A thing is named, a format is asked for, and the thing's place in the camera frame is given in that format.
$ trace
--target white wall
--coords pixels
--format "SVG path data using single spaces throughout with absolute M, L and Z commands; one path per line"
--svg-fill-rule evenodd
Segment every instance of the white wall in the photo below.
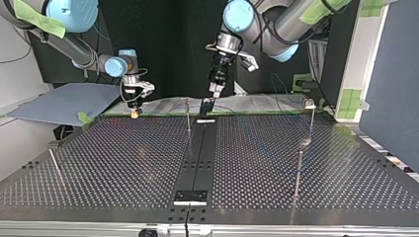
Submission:
M 362 90 L 361 99 L 366 98 L 387 11 L 388 6 L 385 6 L 379 17 L 358 18 L 342 80 L 337 111 L 339 111 L 342 92 L 345 89 Z M 341 122 L 359 122 L 361 115 L 362 110 L 358 110 L 354 119 L 337 117 L 336 119 Z
M 25 55 L 29 46 L 0 17 L 0 62 Z M 26 58 L 0 63 L 0 116 L 48 91 L 34 53 Z M 0 180 L 46 151 L 56 125 L 0 118 Z

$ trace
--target gray fabric sheet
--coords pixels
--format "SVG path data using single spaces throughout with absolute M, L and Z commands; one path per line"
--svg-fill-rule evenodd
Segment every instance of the gray fabric sheet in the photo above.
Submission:
M 16 119 L 82 126 L 83 122 L 78 117 L 79 112 L 94 118 L 119 95 L 118 86 L 89 83 L 67 84 L 20 106 L 7 116 Z
M 278 95 L 278 104 L 283 111 L 302 110 L 302 99 L 304 95 Z M 166 98 L 158 101 L 145 103 L 145 113 L 184 113 L 186 98 Z M 189 99 L 190 112 L 198 113 L 202 99 Z M 215 101 L 214 112 L 228 112 L 228 109 L 235 112 L 269 112 L 278 111 L 275 95 L 249 95 L 245 97 L 227 97 Z M 130 110 L 125 103 L 105 113 L 106 115 L 129 115 Z

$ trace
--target wire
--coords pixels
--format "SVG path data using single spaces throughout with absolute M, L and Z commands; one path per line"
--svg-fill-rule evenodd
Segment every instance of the wire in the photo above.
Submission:
M 280 103 L 278 102 L 278 91 L 277 91 L 277 86 L 275 86 L 274 80 L 272 80 L 272 78 L 271 78 L 271 83 L 272 83 L 272 86 L 274 87 L 274 91 L 275 91 L 275 101 L 277 102 L 278 109 L 280 109 L 280 111 L 282 112 L 282 111 L 283 111 L 283 109 L 281 109 Z
M 291 97 L 290 97 L 290 94 L 289 94 L 289 92 L 288 92 L 288 90 L 287 90 L 287 86 L 286 86 L 286 84 L 284 83 L 284 81 L 283 80 L 281 80 L 281 78 L 280 78 L 280 76 L 278 76 L 278 74 L 277 73 L 272 73 L 271 74 L 271 82 L 274 84 L 274 77 L 276 77 L 277 78 L 277 80 L 284 86 L 284 89 L 286 90 L 286 94 L 287 94 L 287 97 L 288 97 L 288 99 L 290 100 L 290 102 L 292 102 L 292 103 L 296 103 L 296 104 L 301 104 L 302 102 L 297 102 L 297 101 L 293 101 L 292 99 L 291 99 Z
M 29 50 L 28 50 L 28 52 L 25 54 L 25 55 L 23 55 L 23 56 L 21 56 L 21 57 L 18 57 L 18 58 L 15 58 L 15 59 L 11 59 L 11 60 L 6 60 L 6 61 L 0 61 L 0 64 L 5 64 L 5 63 L 11 63 L 11 62 L 16 62 L 16 61 L 20 61 L 20 60 L 22 60 L 22 59 L 24 59 L 24 58 L 26 58 L 27 56 L 29 56 L 29 54 L 31 53 L 31 51 L 32 51 L 32 46 L 31 46 L 31 44 L 18 32 L 18 30 L 15 28 L 15 26 L 13 26 L 12 24 L 11 24 L 11 27 L 13 28 L 13 30 L 16 32 L 16 34 L 24 41 L 24 43 L 25 44 L 27 44 L 30 48 L 29 48 Z
M 15 28 L 15 26 L 13 24 L 10 24 L 10 26 L 12 27 L 12 29 L 16 32 L 16 34 L 19 35 L 19 37 L 25 42 L 25 44 L 27 44 L 28 46 L 31 46 L 31 43 L 29 42 L 28 39 L 24 38 L 24 36 L 21 35 L 21 33 L 18 31 L 18 29 Z
M 27 56 L 29 56 L 31 51 L 32 51 L 32 47 L 29 48 L 28 52 L 25 55 L 23 55 L 21 57 L 18 57 L 18 58 L 15 58 L 15 59 L 12 59 L 12 60 L 0 61 L 0 64 L 11 63 L 11 62 L 16 62 L 16 61 L 22 60 L 22 59 L 26 58 Z
M 314 65 L 313 65 L 313 61 L 312 61 L 312 59 L 311 59 L 311 54 L 310 54 L 310 53 L 308 53 L 308 61 L 310 62 L 310 67 L 311 67 L 311 70 L 314 72 L 314 71 L 315 71 L 315 70 L 314 70 Z M 317 86 L 318 86 L 318 89 L 319 89 L 319 90 L 320 90 L 320 92 L 321 92 L 321 95 L 323 96 L 323 98 L 324 98 L 324 100 L 326 101 L 327 105 L 329 105 L 330 109 L 332 110 L 332 112 L 333 112 L 333 116 L 336 116 L 336 111 L 333 109 L 332 104 L 330 104 L 329 100 L 327 100 L 327 97 L 326 97 L 326 95 L 324 94 L 323 89 L 321 89 L 320 82 L 318 81 L 317 76 L 316 76 L 316 74 L 315 74 L 315 73 L 313 73 L 313 78 L 314 78 L 314 81 L 317 83 Z
M 329 11 L 331 11 L 332 13 L 336 14 L 336 15 L 340 15 L 342 13 L 344 13 L 346 11 L 346 9 L 348 8 L 349 3 L 347 3 L 345 5 L 344 8 L 342 8 L 341 10 L 336 10 L 334 7 L 332 7 L 332 5 L 330 5 L 330 3 L 327 0 L 321 0 L 321 2 L 323 3 L 324 6 L 326 6 L 327 9 L 329 9 Z
M 139 73 L 139 74 L 137 75 L 138 77 L 143 76 L 143 75 L 145 75 L 145 74 L 147 74 L 147 73 L 148 73 L 148 69 L 147 69 L 147 68 L 139 68 L 138 70 L 143 70 L 143 72 L 142 72 L 142 73 Z M 135 97 L 134 99 L 127 100 L 127 99 L 124 97 L 124 93 L 123 93 L 123 83 L 124 83 L 124 80 L 121 80 L 121 83 L 120 83 L 120 94 L 121 94 L 121 98 L 123 99 L 123 101 L 124 101 L 125 103 L 134 102 L 134 101 L 138 100 L 138 99 L 141 97 L 141 93 L 140 93 L 140 94 L 139 94 L 137 97 Z
M 259 12 L 258 12 L 258 10 L 256 9 L 256 7 L 255 7 L 255 5 L 250 1 L 250 0 L 246 0 L 251 6 L 252 6 L 252 8 L 253 8 L 253 11 L 255 12 L 255 14 L 256 14 L 256 16 L 257 16 L 257 18 L 258 18 L 258 24 L 259 24 L 259 34 L 260 34 L 260 36 L 257 36 L 256 37 L 256 39 L 259 39 L 260 41 L 261 41 L 261 45 L 260 45 L 260 50 L 262 51 L 262 49 L 263 49 L 263 33 L 265 32 L 265 30 L 266 29 L 268 29 L 268 31 L 269 31 L 269 33 L 276 39 L 276 40 L 278 40 L 279 42 L 281 42 L 281 43 L 283 43 L 283 44 L 286 44 L 286 45 L 294 45 L 294 44 L 302 44 L 302 43 L 305 43 L 305 42 L 307 42 L 307 41 L 309 41 L 312 37 L 314 37 L 315 35 L 316 35 L 316 31 L 315 30 L 312 30 L 312 33 L 310 34 L 310 35 L 308 35 L 306 38 L 304 38 L 304 39 L 298 39 L 298 40 L 296 40 L 296 41 L 288 41 L 288 40 L 286 40 L 286 39 L 284 39 L 284 38 L 282 38 L 279 34 L 278 34 L 278 32 L 277 31 L 275 31 L 273 28 L 271 28 L 269 25 L 270 25 L 270 21 L 269 20 L 267 20 L 266 18 L 265 18 L 265 16 L 264 16 L 264 14 L 259 14 Z M 263 20 L 263 22 L 265 23 L 265 25 L 266 25 L 266 29 L 263 29 L 263 26 L 262 26 L 262 20 Z
M 99 31 L 99 29 L 96 27 L 96 25 L 93 25 L 93 28 L 95 29 L 96 33 L 98 33 L 98 35 L 99 35 L 99 36 L 101 36 L 103 39 L 105 39 L 105 40 L 111 40 L 110 38 L 105 37 L 105 35 L 103 35 L 103 34 Z

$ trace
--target perforated metal table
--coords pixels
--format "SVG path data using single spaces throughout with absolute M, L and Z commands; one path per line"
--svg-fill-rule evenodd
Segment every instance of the perforated metal table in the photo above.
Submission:
M 181 117 L 101 118 L 0 183 L 0 220 L 419 227 L 414 180 L 328 115 L 308 123 L 217 117 L 189 133 Z M 207 205 L 175 206 L 177 191 Z

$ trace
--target metal rod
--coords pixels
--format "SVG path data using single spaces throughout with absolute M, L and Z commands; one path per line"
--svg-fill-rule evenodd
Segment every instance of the metal rod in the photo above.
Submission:
M 295 190 L 293 193 L 294 198 L 298 198 L 299 179 L 301 176 L 301 164 L 302 164 L 302 151 L 298 152 L 298 164 L 296 167 L 296 179 L 295 179 Z
M 53 154 L 52 149 L 48 149 L 48 151 L 49 151 L 49 154 L 51 155 L 52 162 L 53 162 L 53 164 L 54 164 L 55 168 L 56 168 L 57 170 L 59 170 L 59 166 L 58 166 L 58 163 L 56 163 L 56 159 L 55 159 L 55 156 L 54 156 L 54 154 Z
M 188 119 L 188 132 L 191 132 L 191 118 L 189 116 L 189 98 L 185 100 L 186 118 Z
M 310 133 L 313 131 L 313 125 L 314 125 L 314 114 L 315 114 L 315 109 L 313 109 L 313 112 L 312 112 L 312 114 L 311 114 Z

